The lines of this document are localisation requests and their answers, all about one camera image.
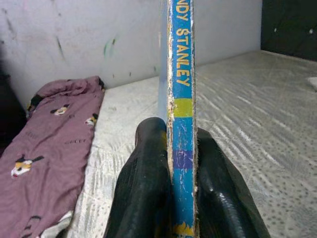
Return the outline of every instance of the dark wall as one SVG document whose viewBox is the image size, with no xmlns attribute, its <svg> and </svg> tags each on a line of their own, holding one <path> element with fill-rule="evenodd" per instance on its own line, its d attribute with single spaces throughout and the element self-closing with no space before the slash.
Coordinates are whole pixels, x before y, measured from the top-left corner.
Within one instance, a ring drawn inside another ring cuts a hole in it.
<svg viewBox="0 0 317 238">
<path fill-rule="evenodd" d="M 317 0 L 263 0 L 261 49 L 317 61 Z"/>
</svg>

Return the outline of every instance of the dog print blanket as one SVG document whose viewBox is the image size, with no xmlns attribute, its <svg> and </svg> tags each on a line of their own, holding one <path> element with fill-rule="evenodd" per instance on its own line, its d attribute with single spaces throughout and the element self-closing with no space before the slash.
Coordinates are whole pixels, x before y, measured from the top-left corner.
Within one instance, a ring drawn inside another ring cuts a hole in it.
<svg viewBox="0 0 317 238">
<path fill-rule="evenodd" d="M 0 237 L 55 237 L 84 182 L 104 84 L 94 76 L 43 86 L 0 158 Z"/>
</svg>

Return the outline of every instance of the quilted mattress surface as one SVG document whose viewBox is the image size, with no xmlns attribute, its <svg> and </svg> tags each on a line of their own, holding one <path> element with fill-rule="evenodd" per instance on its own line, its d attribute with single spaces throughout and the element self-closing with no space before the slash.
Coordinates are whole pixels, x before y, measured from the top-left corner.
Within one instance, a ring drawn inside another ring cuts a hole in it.
<svg viewBox="0 0 317 238">
<path fill-rule="evenodd" d="M 241 172 L 273 238 L 317 234 L 317 63 L 252 52 L 197 67 L 197 124 Z M 67 237 L 103 237 L 134 133 L 159 78 L 106 90 Z"/>
</svg>

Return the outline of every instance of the purple stripe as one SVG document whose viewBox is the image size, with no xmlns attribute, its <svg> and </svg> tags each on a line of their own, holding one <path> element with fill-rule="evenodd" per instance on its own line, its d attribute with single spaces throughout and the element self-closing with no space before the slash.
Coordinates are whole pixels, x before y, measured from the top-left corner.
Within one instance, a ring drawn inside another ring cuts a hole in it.
<svg viewBox="0 0 317 238">
<path fill-rule="evenodd" d="M 174 169 L 192 169 L 193 168 L 193 151 L 173 151 Z"/>
</svg>

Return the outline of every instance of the cartoon dog print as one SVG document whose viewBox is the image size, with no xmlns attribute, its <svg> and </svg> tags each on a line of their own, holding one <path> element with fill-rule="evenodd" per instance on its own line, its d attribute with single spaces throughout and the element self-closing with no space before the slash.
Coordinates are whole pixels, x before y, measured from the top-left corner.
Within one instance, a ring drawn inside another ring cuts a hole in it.
<svg viewBox="0 0 317 238">
<path fill-rule="evenodd" d="M 65 105 L 62 106 L 60 109 L 51 110 L 51 113 L 52 113 L 52 114 L 54 113 L 54 115 L 56 115 L 56 116 L 63 115 L 63 114 L 66 112 L 68 106 L 69 106 L 69 104 L 65 104 Z"/>
<path fill-rule="evenodd" d="M 90 126 L 94 126 L 97 122 L 97 119 L 98 119 L 98 115 L 96 113 L 94 113 L 91 118 L 88 118 L 85 121 L 85 124 L 90 125 Z"/>
<path fill-rule="evenodd" d="M 33 160 L 26 160 L 24 158 L 24 155 L 22 155 L 22 157 L 20 159 L 15 161 L 15 166 L 14 166 L 13 170 L 11 170 L 11 177 L 16 178 L 16 177 L 18 177 L 26 172 L 29 172 L 32 164 L 36 161 L 41 160 L 41 159 L 44 159 L 44 157 L 39 156 Z"/>
</svg>

